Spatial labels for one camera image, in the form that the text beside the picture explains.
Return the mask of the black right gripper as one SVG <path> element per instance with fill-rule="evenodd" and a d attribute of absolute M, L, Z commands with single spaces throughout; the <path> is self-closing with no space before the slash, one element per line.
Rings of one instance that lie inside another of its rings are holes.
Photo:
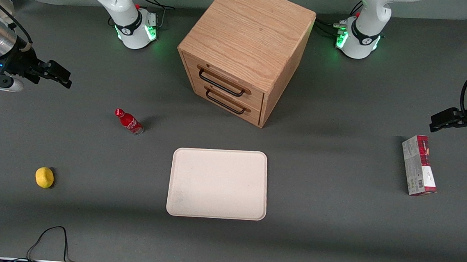
<path fill-rule="evenodd" d="M 42 62 L 36 57 L 34 49 L 27 52 L 11 50 L 0 57 L 0 88 L 23 89 L 23 77 L 38 84 L 40 79 L 52 79 L 65 88 L 71 88 L 71 73 L 55 61 Z"/>

